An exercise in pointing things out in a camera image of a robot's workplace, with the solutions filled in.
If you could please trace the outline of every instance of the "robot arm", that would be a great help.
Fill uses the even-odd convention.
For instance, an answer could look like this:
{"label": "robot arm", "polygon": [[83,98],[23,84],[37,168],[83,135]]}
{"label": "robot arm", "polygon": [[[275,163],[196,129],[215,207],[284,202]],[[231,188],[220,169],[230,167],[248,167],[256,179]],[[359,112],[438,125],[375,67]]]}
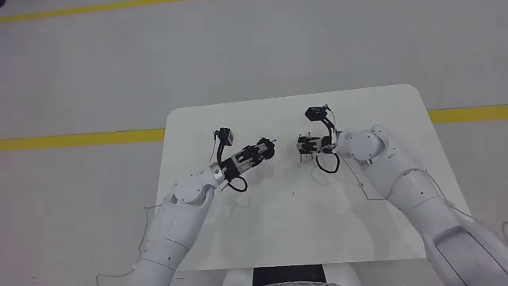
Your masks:
{"label": "robot arm", "polygon": [[340,133],[337,148],[339,156],[357,160],[376,191],[407,217],[446,285],[508,285],[505,243],[482,224],[459,215],[387,128],[375,125]]}
{"label": "robot arm", "polygon": [[[221,129],[215,135],[221,140],[219,149],[233,142],[229,129]],[[168,286],[198,238],[215,189],[272,158],[274,153],[273,141],[261,138],[257,145],[244,147],[224,162],[220,151],[217,163],[198,175],[176,180],[172,193],[164,198],[150,224],[145,251],[135,264],[129,285]]]}

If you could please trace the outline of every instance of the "wire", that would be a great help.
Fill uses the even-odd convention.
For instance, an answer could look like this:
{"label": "wire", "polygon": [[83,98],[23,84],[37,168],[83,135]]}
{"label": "wire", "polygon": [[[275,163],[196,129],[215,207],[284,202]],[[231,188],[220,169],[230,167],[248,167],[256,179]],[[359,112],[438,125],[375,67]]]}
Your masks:
{"label": "wire", "polygon": [[327,169],[324,169],[321,164],[319,163],[319,153],[317,153],[316,155],[316,164],[317,166],[324,172],[326,173],[337,173],[337,171],[339,170],[339,166],[341,165],[341,159],[339,158],[339,156],[334,153],[333,154],[335,156],[335,158],[337,159],[337,165],[335,166],[335,169],[334,170],[327,170]]}
{"label": "wire", "polygon": [[121,275],[98,274],[97,276],[95,276],[95,284],[97,286],[101,286],[101,284],[98,281],[99,277],[122,278],[122,277],[125,277],[125,276],[129,275],[131,272],[134,272],[134,269],[136,269],[137,262],[141,258],[141,254],[142,254],[141,247],[143,246],[144,239],[146,238],[146,233],[148,231],[148,210],[153,209],[155,207],[160,207],[160,204],[157,204],[156,206],[153,206],[153,207],[144,207],[144,211],[146,213],[146,222],[144,224],[144,233],[143,233],[143,238],[141,239],[140,245],[137,247],[137,251],[139,252],[139,254],[137,255],[137,259],[136,259],[136,262],[134,263],[133,267],[128,272],[126,272],[124,274],[121,274]]}
{"label": "wire", "polygon": [[356,182],[358,183],[358,186],[360,187],[360,189],[362,190],[362,192],[364,193],[365,195],[365,199],[367,201],[384,201],[386,199],[384,198],[369,198],[368,195],[367,195],[367,192],[365,192],[365,189],[364,189],[364,184],[362,184],[362,182],[360,181],[360,179],[358,179],[358,176],[356,175],[356,173],[352,170],[351,166],[348,164],[348,162],[346,161],[346,159],[344,159],[344,163],[346,164],[346,166],[348,166],[349,170],[351,171],[351,173],[355,176],[356,178]]}
{"label": "wire", "polygon": [[212,161],[212,157],[214,156],[214,153],[215,153],[215,145],[216,144],[217,144],[217,134],[214,133],[214,148],[212,149],[212,154],[210,155],[208,163],[210,163]]}
{"label": "wire", "polygon": [[335,125],[335,114],[333,113],[333,110],[331,108],[328,108],[328,110],[330,111],[330,113],[332,113],[332,116],[333,116],[333,132],[335,133],[335,135],[337,135],[337,125]]}
{"label": "wire", "polygon": [[244,185],[245,185],[245,187],[244,187],[243,189],[238,189],[237,187],[233,186],[233,185],[231,184],[231,181],[229,181],[229,180],[228,180],[228,186],[229,186],[229,187],[231,187],[231,188],[232,188],[234,191],[236,191],[236,192],[246,192],[246,191],[247,191],[247,187],[248,187],[248,185],[247,185],[247,181],[245,181],[245,178],[244,178],[244,177],[242,177],[242,176],[238,176],[237,178],[238,178],[238,179],[242,179],[242,181],[244,181]]}
{"label": "wire", "polygon": [[222,143],[222,141],[219,141],[219,146],[217,148],[217,163],[219,164],[219,167],[221,167],[221,169],[224,168],[223,164],[222,164],[222,152],[224,151],[224,144]]}
{"label": "wire", "polygon": [[323,118],[322,121],[325,124],[326,129],[328,130],[328,136],[330,137],[330,141],[332,141],[333,140],[332,134],[335,133],[335,125],[331,127],[332,122],[328,118]]}

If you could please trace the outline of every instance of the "floor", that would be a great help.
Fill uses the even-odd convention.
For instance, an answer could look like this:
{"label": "floor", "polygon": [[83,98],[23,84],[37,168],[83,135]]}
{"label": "floor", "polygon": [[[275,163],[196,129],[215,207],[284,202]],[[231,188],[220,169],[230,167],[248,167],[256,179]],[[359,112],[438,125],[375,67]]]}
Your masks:
{"label": "floor", "polygon": [[[7,0],[0,138],[164,128],[175,108],[408,83],[428,109],[508,103],[506,0]],[[508,122],[435,126],[471,212],[508,219]],[[0,152],[0,281],[91,285],[129,270],[162,143]],[[354,264],[369,285],[439,285],[425,260]],[[173,285],[220,285],[179,272]],[[118,285],[104,280],[102,285]]]}

